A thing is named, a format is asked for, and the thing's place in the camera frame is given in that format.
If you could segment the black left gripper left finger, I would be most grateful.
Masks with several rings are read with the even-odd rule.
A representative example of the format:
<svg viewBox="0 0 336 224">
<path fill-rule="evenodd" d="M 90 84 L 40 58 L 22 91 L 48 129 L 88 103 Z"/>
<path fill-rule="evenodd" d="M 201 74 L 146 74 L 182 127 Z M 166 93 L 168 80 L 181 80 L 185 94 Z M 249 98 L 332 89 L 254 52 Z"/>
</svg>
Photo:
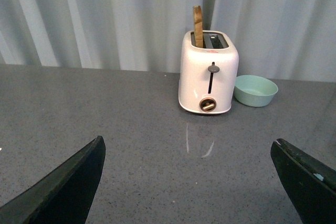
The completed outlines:
<svg viewBox="0 0 336 224">
<path fill-rule="evenodd" d="M 100 183 L 102 136 L 1 207 L 1 223 L 85 223 Z"/>
</svg>

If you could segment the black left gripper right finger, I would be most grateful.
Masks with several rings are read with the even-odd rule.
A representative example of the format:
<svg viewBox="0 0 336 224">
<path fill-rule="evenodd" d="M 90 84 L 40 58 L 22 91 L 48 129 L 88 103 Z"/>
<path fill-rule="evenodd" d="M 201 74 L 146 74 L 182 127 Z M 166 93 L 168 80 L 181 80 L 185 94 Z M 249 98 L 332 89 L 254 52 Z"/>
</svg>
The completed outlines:
<svg viewBox="0 0 336 224">
<path fill-rule="evenodd" d="M 281 138 L 270 155 L 302 223 L 335 223 L 335 170 Z"/>
</svg>

